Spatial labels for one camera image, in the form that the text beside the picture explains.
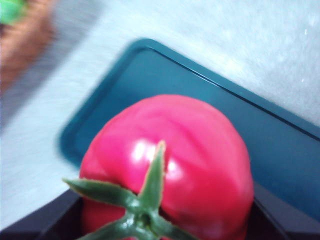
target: tomato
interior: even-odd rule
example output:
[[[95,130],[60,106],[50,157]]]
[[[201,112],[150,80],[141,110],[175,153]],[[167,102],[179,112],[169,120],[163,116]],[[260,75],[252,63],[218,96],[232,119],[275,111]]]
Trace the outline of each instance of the tomato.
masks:
[[[244,240],[254,197],[249,154],[228,118],[203,101],[158,95],[126,108],[93,139],[79,176],[138,194],[160,140],[166,143],[160,214],[201,240]],[[124,214],[84,198],[83,231]]]

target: tomato stem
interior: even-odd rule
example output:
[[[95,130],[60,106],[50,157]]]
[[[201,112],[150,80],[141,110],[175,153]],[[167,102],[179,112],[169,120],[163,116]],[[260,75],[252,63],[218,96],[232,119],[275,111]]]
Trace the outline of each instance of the tomato stem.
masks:
[[[137,196],[119,185],[88,179],[63,179],[72,190],[94,201],[126,209],[125,215],[104,225],[79,240],[117,240],[136,237],[139,240],[197,240],[159,215],[164,188],[164,154],[166,144],[160,141],[147,171],[142,190]]]

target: green sepal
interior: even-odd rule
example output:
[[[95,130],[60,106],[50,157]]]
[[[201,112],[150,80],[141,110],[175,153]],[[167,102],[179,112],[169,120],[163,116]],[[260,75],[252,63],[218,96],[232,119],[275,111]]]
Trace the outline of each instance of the green sepal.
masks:
[[[81,196],[97,202],[108,203],[129,210],[139,206],[137,195],[117,184],[88,179],[62,179],[72,190]]]
[[[11,25],[17,21],[26,5],[24,0],[0,0],[0,22]]]
[[[167,237],[172,240],[197,240],[195,236],[182,230],[178,226],[173,225],[161,216],[157,216],[154,221],[152,221],[151,228],[157,235]]]
[[[150,210],[157,210],[161,203],[164,188],[165,150],[165,142],[160,141],[146,174],[142,190],[138,195],[141,205]]]
[[[126,217],[111,222],[77,240],[119,240],[132,236],[132,224]]]

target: teal tray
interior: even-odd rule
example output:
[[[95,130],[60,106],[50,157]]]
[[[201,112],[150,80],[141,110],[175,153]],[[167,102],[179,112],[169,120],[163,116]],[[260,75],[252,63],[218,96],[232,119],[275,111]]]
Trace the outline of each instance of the teal tray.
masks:
[[[190,96],[223,112],[248,147],[254,180],[320,220],[320,128],[151,39],[130,45],[71,119],[63,154],[79,166],[109,119],[158,94]]]

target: white surface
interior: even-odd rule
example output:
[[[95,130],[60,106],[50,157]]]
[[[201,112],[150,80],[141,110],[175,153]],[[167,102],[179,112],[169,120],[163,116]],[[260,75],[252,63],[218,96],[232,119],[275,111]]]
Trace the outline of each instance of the white surface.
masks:
[[[320,1],[61,0],[54,21],[56,41],[1,99],[1,228],[78,174],[59,152],[59,134],[137,38],[320,126]]]

